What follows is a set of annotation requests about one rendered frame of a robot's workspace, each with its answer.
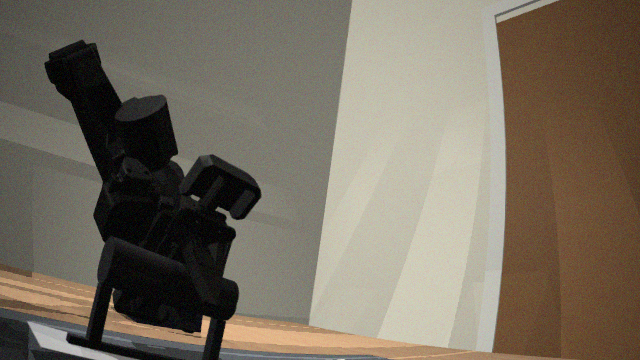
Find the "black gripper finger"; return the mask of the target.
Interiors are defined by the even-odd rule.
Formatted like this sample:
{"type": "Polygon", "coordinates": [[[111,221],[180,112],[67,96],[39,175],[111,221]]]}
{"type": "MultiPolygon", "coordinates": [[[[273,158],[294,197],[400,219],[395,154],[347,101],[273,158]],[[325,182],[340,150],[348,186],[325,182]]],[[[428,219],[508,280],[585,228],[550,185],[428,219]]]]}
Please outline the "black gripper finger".
{"type": "Polygon", "coordinates": [[[183,253],[202,303],[216,307],[236,230],[188,207],[181,208],[166,229],[183,253]]]}
{"type": "Polygon", "coordinates": [[[172,317],[175,323],[181,328],[183,332],[194,333],[196,323],[196,313],[188,312],[183,309],[170,307],[166,304],[160,303],[166,312],[172,317]]]}

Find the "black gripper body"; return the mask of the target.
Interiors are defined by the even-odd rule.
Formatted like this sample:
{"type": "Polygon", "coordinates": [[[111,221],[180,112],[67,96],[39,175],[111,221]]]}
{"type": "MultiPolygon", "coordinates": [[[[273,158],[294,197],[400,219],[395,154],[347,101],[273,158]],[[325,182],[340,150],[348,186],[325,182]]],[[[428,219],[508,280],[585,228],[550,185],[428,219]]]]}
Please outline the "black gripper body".
{"type": "MultiPolygon", "coordinates": [[[[213,154],[199,156],[181,184],[174,181],[159,183],[170,191],[175,206],[172,211],[162,209],[156,213],[143,241],[147,240],[147,246],[155,248],[154,253],[185,265],[187,264],[180,247],[166,232],[169,223],[181,208],[191,208],[226,224],[226,216],[215,211],[218,207],[229,211],[233,219],[241,220],[245,219],[262,197],[261,189],[252,176],[213,154]],[[196,201],[190,195],[200,199],[196,201]]],[[[143,241],[139,242],[140,248],[143,241]]],[[[158,302],[118,289],[112,295],[114,308],[118,313],[157,324],[166,323],[170,318],[158,302]]]]}

